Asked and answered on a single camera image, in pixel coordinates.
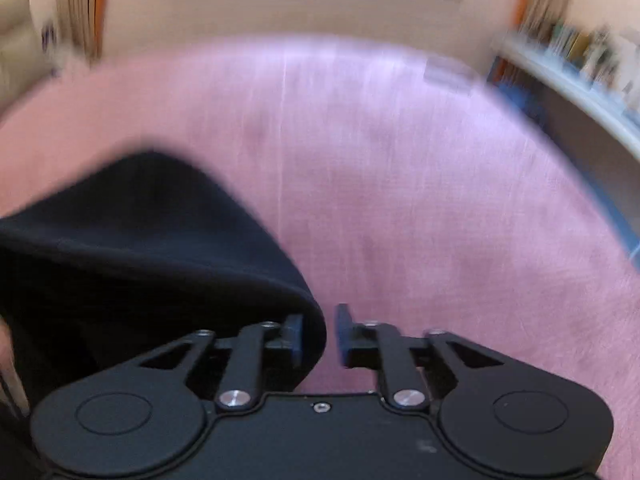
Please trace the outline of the black hooded sweatshirt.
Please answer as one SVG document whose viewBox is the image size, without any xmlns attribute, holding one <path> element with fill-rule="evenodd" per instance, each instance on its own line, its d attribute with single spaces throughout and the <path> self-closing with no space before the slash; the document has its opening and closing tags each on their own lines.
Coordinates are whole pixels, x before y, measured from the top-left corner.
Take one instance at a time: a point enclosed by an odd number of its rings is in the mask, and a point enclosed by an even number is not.
<svg viewBox="0 0 640 480">
<path fill-rule="evenodd" d="M 302 319 L 298 386 L 326 323 L 294 262 L 208 174 L 128 155 L 1 221 L 1 315 L 27 399 L 197 330 Z"/>
</svg>

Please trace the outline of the pink quilted bedspread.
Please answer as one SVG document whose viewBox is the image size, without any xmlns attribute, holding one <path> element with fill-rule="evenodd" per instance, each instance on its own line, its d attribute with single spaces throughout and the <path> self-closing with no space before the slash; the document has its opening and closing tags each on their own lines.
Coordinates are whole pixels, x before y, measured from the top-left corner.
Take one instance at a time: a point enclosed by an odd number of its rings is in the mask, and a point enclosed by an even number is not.
<svg viewBox="0 0 640 480">
<path fill-rule="evenodd" d="M 639 474 L 639 274 L 579 174 L 465 66 L 335 38 L 236 38 L 43 84 L 1 122 L 12 214 L 136 150 L 214 176 L 326 312 L 444 328 L 593 388 L 601 471 Z"/>
</svg>

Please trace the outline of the white shelf with books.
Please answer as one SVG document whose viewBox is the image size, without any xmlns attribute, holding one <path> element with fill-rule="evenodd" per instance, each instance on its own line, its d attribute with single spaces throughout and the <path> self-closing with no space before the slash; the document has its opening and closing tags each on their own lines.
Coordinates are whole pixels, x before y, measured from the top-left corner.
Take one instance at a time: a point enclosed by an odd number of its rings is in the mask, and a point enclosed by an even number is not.
<svg viewBox="0 0 640 480">
<path fill-rule="evenodd" d="M 632 263 L 639 262 L 639 121 L 612 93 L 569 62 L 517 32 L 491 44 L 498 62 L 538 106 L 540 128 L 596 196 Z"/>
</svg>

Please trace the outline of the beige curtain orange trim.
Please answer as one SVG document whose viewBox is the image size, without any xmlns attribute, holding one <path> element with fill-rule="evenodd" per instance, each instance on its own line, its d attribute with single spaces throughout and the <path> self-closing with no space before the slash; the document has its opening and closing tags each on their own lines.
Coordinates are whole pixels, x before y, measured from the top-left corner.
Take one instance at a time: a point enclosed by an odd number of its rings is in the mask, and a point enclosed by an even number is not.
<svg viewBox="0 0 640 480">
<path fill-rule="evenodd" d="M 63 44 L 89 62 L 102 55 L 107 0 L 56 0 L 58 32 Z"/>
</svg>

